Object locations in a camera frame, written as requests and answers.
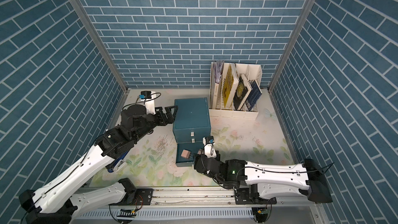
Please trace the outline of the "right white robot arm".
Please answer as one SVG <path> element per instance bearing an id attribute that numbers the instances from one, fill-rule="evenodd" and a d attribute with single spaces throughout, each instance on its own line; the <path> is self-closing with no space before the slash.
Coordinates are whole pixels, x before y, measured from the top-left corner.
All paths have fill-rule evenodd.
<path id="1" fill-rule="evenodd" d="M 274 203 L 278 197 L 306 197 L 315 203 L 331 203 L 326 171 L 313 159 L 289 166 L 258 164 L 245 160 L 222 162 L 219 156 L 197 155 L 194 169 L 224 189 L 233 189 L 244 203 Z"/>

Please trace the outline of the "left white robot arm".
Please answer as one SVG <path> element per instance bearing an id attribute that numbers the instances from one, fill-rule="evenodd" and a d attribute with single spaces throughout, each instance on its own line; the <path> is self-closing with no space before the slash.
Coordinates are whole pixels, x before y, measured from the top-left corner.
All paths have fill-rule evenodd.
<path id="1" fill-rule="evenodd" d="M 82 158 L 48 184 L 26 190 L 19 196 L 28 224 L 69 224 L 74 218 L 104 205 L 135 204 L 137 188 L 128 178 L 111 186 L 85 194 L 77 194 L 93 175 L 109 168 L 126 155 L 139 140 L 158 126 L 174 123 L 178 106 L 156 107 L 148 114 L 142 104 L 134 104 L 121 112 L 121 123 L 98 136 Z"/>

